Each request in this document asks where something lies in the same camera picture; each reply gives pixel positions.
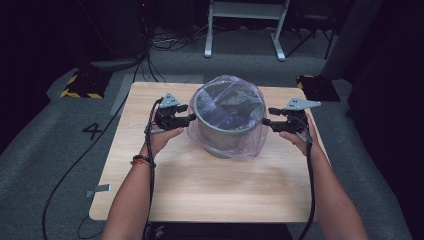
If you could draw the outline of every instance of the person's right hand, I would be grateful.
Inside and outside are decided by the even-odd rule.
[[[312,123],[312,120],[309,114],[306,114],[306,117],[308,118],[309,133],[313,141],[312,144],[319,146],[318,136],[315,130],[315,125]],[[284,132],[284,131],[280,132],[279,135],[280,137],[292,142],[293,145],[296,145],[296,147],[300,149],[302,154],[306,156],[306,142],[304,142],[299,136],[297,136],[296,134],[292,134],[292,133]]]

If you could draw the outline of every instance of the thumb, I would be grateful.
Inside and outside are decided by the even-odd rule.
[[[171,131],[168,131],[167,132],[167,134],[168,134],[167,137],[169,139],[171,139],[173,137],[176,137],[176,136],[180,135],[182,132],[184,132],[184,128],[176,128],[176,129],[173,129]]]

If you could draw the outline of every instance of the black curtain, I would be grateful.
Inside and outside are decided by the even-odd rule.
[[[414,239],[424,239],[423,10],[423,1],[385,0],[343,76],[358,132]]]

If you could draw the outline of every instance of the hand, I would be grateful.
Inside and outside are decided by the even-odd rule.
[[[150,145],[152,146],[152,153],[153,156],[155,156],[160,150],[162,150],[168,141],[171,138],[174,138],[178,135],[180,135],[184,131],[183,128],[177,128],[174,130],[161,132],[161,133],[151,133],[150,134]],[[144,143],[143,147],[140,150],[141,155],[147,154],[147,144]]]
[[[308,125],[309,125],[309,134],[312,137],[312,145],[313,146],[319,146],[318,143],[318,136],[317,136],[317,132],[315,130],[315,125],[312,123],[311,117],[309,116],[309,114],[306,114],[306,117],[308,118]],[[297,136],[296,134],[292,134],[289,132],[280,132],[280,137],[289,140],[290,142],[293,143],[293,145],[296,145],[297,148],[299,148],[299,150],[302,152],[303,155],[306,156],[306,142],[304,142],[302,139],[300,139],[299,136]]]

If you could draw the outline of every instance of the handheld controller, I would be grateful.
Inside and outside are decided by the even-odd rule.
[[[268,108],[269,114],[283,115],[287,117],[287,121],[271,121],[268,118],[262,120],[262,124],[271,127],[273,132],[289,132],[298,135],[303,141],[312,142],[312,138],[302,132],[308,129],[308,118],[305,109],[321,106],[320,102],[292,98],[282,109]]]
[[[188,127],[191,121],[196,119],[196,115],[190,114],[187,117],[176,117],[176,113],[187,111],[188,106],[180,105],[180,102],[170,93],[167,93],[156,110],[155,123],[159,129],[152,129],[151,133],[158,133]]]

